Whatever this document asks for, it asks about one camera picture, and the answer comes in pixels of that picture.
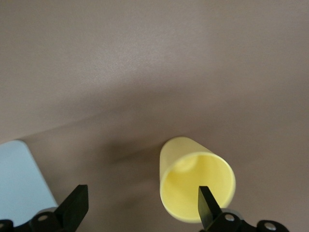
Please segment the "light blue board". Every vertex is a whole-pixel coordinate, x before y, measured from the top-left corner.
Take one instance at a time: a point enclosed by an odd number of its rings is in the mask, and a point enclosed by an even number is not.
[[[19,140],[0,145],[0,219],[18,226],[51,207],[57,203],[27,145]]]

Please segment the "silver bolt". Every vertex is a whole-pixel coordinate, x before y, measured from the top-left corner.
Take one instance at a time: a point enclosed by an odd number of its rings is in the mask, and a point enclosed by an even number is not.
[[[44,220],[46,220],[47,218],[48,218],[47,215],[42,215],[42,216],[40,216],[40,217],[38,218],[38,221],[44,221]]]
[[[270,231],[275,231],[275,230],[277,229],[276,226],[275,226],[274,224],[270,223],[270,222],[266,222],[266,223],[264,224],[264,226],[265,226],[267,229],[269,229]]]
[[[234,216],[231,215],[231,214],[226,214],[226,215],[225,215],[225,219],[228,220],[228,221],[235,221]]]

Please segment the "plastic cup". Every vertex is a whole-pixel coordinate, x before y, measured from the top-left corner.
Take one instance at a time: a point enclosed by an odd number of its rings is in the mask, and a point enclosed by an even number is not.
[[[198,187],[208,186],[226,208],[235,193],[232,168],[221,157],[186,137],[167,141],[160,153],[160,197],[174,218],[199,223]]]

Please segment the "cup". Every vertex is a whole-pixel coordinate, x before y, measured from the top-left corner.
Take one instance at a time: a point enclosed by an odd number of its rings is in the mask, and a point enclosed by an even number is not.
[[[198,187],[208,186],[221,208],[235,193],[235,175],[221,157],[186,137],[167,141],[160,153],[160,197],[174,218],[199,223]]]

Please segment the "yellow cup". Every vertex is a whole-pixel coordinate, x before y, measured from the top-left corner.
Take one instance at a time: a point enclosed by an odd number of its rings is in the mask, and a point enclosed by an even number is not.
[[[180,221],[201,222],[199,186],[208,186],[218,205],[226,208],[235,193],[232,168],[192,139],[176,137],[166,142],[160,153],[160,197],[169,214]]]

